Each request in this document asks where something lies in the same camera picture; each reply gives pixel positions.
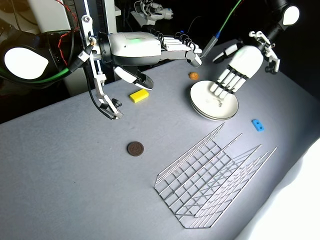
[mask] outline green cable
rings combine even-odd
[[[8,75],[8,73],[3,70],[2,68],[0,68],[0,72],[5,74],[5,75]],[[30,83],[30,84],[42,84],[42,83],[48,83],[48,82],[51,82],[53,80],[56,80],[60,77],[62,77],[63,75],[67,74],[69,72],[69,69],[68,68],[65,68],[63,69],[62,71],[58,72],[57,74],[49,77],[49,78],[46,78],[46,79],[43,79],[43,80],[38,80],[38,81],[30,81],[30,82],[25,82],[25,83]]]
[[[238,7],[238,5],[241,3],[242,0],[239,0],[236,5],[234,6],[234,8],[231,10],[231,12],[229,13],[228,17],[226,18],[226,20],[224,21],[222,27],[220,28],[219,32],[222,31],[222,29],[224,29],[226,23],[228,22],[229,18],[231,17],[231,14],[236,10],[236,8]]]

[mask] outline white cloth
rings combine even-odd
[[[285,175],[236,240],[320,240],[320,139]]]

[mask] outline blue block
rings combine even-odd
[[[255,120],[252,120],[251,122],[258,132],[265,130],[265,127],[262,125],[262,123],[259,120],[255,119]]]

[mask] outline dark background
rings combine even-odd
[[[102,0],[91,0],[92,4],[94,1],[100,2],[97,4],[96,12],[97,19],[103,26]],[[122,13],[121,16],[116,17],[118,31],[141,31],[140,26],[129,14],[134,10],[135,1],[114,1]],[[201,16],[193,22],[187,34],[203,49],[219,30],[237,0],[154,0],[154,2],[173,10],[173,19],[159,20],[154,27],[165,35],[172,35],[178,31],[186,33],[193,19]],[[292,3],[299,7],[300,18],[277,39],[274,50],[281,59],[280,70],[320,100],[320,81],[317,71],[320,66],[320,47],[317,38],[320,1],[292,0]],[[269,11],[265,0],[243,0],[223,29],[218,44],[246,37],[249,31],[261,30],[264,23],[268,21]],[[0,123],[70,97],[63,82],[42,90],[25,89],[21,86],[14,88],[10,85],[9,93],[3,94],[1,90],[4,84],[6,83],[0,79]]]

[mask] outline wire rack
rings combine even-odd
[[[217,127],[156,178],[154,189],[185,228],[211,228],[277,148],[255,160],[262,146],[231,158],[213,140]]]

